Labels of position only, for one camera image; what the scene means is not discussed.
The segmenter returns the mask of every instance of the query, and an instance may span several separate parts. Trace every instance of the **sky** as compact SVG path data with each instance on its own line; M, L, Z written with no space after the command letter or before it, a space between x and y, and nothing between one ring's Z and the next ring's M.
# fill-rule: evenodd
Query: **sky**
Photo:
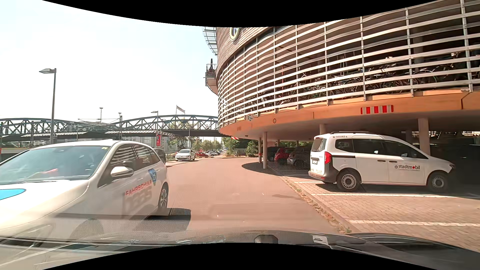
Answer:
M96 121L175 114L217 116L205 86L216 56L201 26L170 25L85 11L41 0L0 4L0 118Z

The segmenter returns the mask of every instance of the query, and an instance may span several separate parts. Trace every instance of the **curved building facade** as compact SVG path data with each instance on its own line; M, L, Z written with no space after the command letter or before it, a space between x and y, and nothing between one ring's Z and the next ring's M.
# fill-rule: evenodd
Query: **curved building facade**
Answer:
M480 130L477 1L308 25L216 27L216 45L211 77L223 134L311 140L335 130L417 131L420 121L430 130Z

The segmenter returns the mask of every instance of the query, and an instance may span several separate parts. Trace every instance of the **white line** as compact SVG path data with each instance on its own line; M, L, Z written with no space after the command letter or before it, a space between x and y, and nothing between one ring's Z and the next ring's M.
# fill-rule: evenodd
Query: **white line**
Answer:
M304 181L304 182L294 182L294 183L299 183L299 184L302 184L302 183L318 183L318 184L323 184L322 181Z
M419 225L419 226L447 226L447 227L480 227L478 223L453 222L423 222L423 221L349 221L353 224L391 224L391 225Z
M420 195L420 194L367 194L367 193L323 193L312 194L316 196L384 196L384 197L426 197L426 198L466 198L478 199L474 196L442 196L442 195Z

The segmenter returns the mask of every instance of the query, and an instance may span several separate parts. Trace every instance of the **red and white warning stripe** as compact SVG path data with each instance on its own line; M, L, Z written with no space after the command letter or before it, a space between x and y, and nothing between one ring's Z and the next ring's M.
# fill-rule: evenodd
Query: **red and white warning stripe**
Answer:
M362 107L360 114L376 114L393 112L393 105Z

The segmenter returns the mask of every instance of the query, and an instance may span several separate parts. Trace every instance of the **round emblem on building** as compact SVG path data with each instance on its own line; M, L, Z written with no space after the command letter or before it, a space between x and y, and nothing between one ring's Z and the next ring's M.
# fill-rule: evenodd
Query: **round emblem on building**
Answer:
M230 27L230 39L232 41L237 40L240 35L240 27Z

